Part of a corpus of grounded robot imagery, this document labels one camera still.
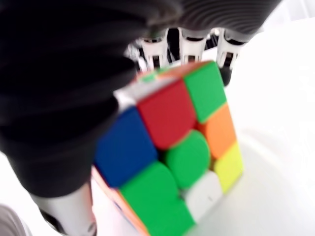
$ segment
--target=cube face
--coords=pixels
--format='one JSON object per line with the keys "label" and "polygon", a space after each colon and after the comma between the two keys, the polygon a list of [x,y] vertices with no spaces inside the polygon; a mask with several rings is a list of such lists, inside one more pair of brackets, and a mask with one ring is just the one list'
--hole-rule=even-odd
{"label": "cube face", "polygon": [[156,69],[154,71],[150,71],[150,72],[144,72],[140,75],[138,75],[136,77],[136,81],[144,81],[144,82],[151,82],[153,80],[155,80],[155,78],[160,75],[163,74],[164,72],[168,71],[170,68],[159,68]]}
{"label": "cube face", "polygon": [[[93,176],[142,235],[182,236],[243,171],[223,83],[214,62],[156,71],[141,81],[142,95],[137,86],[130,93],[136,108],[100,139]],[[124,177],[117,188],[108,181],[113,169]]]}
{"label": "cube face", "polygon": [[197,126],[205,136],[213,159],[220,159],[236,141],[233,121],[227,104],[220,107],[203,124]]}
{"label": "cube face", "polygon": [[226,102],[222,78],[215,62],[187,74],[184,80],[200,123]]}
{"label": "cube face", "polygon": [[137,108],[154,145],[166,150],[195,124],[195,113],[183,81],[178,80],[141,101]]}
{"label": "cube face", "polygon": [[120,187],[156,161],[158,153],[135,107],[120,115],[99,139],[95,166],[111,187]]}

